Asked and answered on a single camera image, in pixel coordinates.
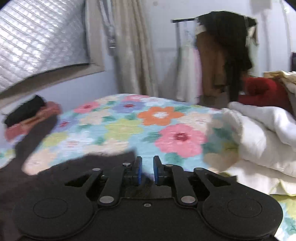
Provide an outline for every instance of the white comforter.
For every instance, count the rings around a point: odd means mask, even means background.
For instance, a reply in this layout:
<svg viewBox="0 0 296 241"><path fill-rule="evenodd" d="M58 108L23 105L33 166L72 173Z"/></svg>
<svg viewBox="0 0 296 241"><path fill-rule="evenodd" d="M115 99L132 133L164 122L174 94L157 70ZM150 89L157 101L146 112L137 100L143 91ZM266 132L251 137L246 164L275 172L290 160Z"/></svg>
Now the white comforter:
<svg viewBox="0 0 296 241"><path fill-rule="evenodd" d="M296 194L296 122L293 117L278 107L232 102L229 109L223 109L223 118L234 129L242 159L226 172L238 175L240 183L268 194L279 183L289 195Z"/></svg>

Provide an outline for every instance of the yellow cloth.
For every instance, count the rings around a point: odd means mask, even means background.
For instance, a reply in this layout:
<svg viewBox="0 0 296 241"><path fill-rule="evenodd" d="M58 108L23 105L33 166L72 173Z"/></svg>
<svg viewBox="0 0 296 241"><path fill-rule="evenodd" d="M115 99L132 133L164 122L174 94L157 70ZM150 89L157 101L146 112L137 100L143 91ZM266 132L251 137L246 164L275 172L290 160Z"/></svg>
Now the yellow cloth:
<svg viewBox="0 0 296 241"><path fill-rule="evenodd" d="M274 72L264 72L263 76L264 76L264 78L268 78L268 79L271 79L274 77L284 78L284 80L296 84L296 72L295 71L285 72L283 70L278 70L278 71L274 71Z"/></svg>

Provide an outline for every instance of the orange flower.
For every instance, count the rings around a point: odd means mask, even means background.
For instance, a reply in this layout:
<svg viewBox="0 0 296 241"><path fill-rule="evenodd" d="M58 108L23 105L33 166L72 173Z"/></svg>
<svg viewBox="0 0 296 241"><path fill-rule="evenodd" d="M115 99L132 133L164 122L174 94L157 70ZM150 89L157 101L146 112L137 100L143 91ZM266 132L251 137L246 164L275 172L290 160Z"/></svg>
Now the orange flower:
<svg viewBox="0 0 296 241"><path fill-rule="evenodd" d="M148 111L138 114L138 118L144 119L144 126L158 125L167 126L173 118L184 116L181 112L175 112L174 107L169 106L161 108L158 106L151 107Z"/></svg>

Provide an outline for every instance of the beige curtain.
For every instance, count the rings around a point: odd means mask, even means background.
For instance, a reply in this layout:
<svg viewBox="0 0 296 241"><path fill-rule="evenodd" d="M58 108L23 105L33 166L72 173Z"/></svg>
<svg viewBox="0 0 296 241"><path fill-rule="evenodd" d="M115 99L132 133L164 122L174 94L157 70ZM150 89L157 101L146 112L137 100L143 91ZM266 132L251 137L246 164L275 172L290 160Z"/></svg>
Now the beige curtain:
<svg viewBox="0 0 296 241"><path fill-rule="evenodd" d="M141 0L111 2L122 92L157 96L154 60Z"/></svg>

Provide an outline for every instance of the floral bedsheet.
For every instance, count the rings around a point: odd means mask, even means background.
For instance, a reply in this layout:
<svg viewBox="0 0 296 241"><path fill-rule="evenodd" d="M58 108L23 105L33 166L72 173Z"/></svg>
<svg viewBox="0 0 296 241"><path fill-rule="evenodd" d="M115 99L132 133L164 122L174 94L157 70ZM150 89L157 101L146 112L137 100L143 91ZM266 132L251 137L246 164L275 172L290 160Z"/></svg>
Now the floral bedsheet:
<svg viewBox="0 0 296 241"><path fill-rule="evenodd" d="M84 104L59 116L22 169L34 175L53 165L88 153L114 155L133 150L143 158L143 172L153 173L153 156L163 164L192 171L203 167L223 171L237 161L237 145L220 110L173 100L118 94ZM14 156L23 136L0 147L0 168ZM275 196L284 219L277 232L280 241L296 240L296 199Z"/></svg>

